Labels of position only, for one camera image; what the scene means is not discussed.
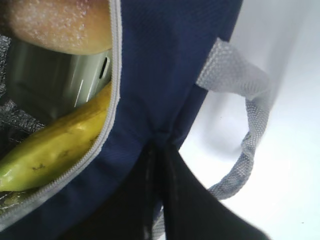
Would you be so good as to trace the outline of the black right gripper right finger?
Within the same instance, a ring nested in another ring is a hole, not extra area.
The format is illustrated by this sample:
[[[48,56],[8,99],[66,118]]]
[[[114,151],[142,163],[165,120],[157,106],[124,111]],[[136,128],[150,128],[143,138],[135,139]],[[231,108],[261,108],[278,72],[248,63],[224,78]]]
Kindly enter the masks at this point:
[[[166,239],[268,239],[205,189],[174,145],[168,144],[160,151],[159,169]]]

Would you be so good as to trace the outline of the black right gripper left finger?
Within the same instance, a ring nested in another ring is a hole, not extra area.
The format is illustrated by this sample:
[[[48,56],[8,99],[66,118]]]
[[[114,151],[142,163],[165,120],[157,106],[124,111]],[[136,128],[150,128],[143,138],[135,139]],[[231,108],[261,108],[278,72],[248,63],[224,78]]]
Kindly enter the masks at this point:
[[[151,240],[162,202],[154,186],[158,149],[147,143],[130,173],[93,213],[60,240]]]

